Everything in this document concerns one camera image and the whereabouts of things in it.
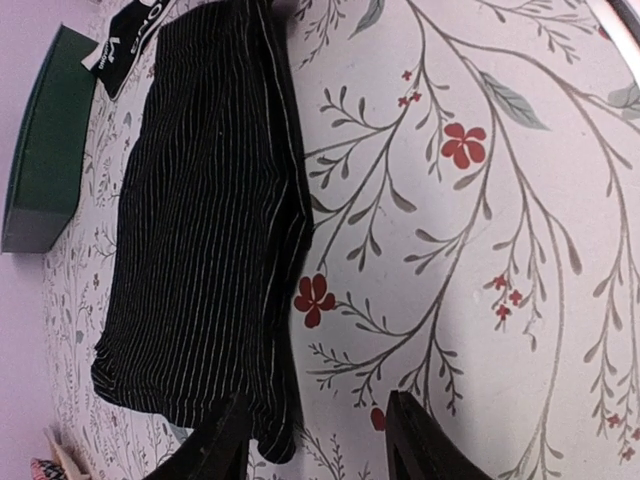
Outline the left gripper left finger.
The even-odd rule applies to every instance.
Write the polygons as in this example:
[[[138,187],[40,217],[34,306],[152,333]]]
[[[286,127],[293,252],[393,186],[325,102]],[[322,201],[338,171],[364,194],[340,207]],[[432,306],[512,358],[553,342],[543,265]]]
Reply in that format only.
[[[251,425],[246,399],[214,408],[171,457],[144,480],[240,480],[247,476]]]

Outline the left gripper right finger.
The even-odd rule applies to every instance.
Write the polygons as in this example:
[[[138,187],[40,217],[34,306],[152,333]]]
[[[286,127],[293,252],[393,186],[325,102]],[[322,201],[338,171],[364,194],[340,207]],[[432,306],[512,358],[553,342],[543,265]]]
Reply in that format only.
[[[490,480],[409,392],[389,394],[385,444],[391,480]]]

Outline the black white-banded underwear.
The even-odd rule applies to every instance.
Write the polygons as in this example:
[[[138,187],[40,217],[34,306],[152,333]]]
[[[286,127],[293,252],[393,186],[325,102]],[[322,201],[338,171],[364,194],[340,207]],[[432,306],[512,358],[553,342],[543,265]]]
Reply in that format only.
[[[170,0],[130,1],[115,14],[104,39],[82,60],[82,65],[116,101],[141,54],[175,4]]]

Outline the green divided storage box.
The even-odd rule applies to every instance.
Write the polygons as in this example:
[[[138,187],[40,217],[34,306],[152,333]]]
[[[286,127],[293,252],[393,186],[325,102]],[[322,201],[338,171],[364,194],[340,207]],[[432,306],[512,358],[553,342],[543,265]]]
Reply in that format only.
[[[96,79],[82,65],[97,43],[62,25],[22,118],[5,200],[1,251],[44,254],[78,207]]]

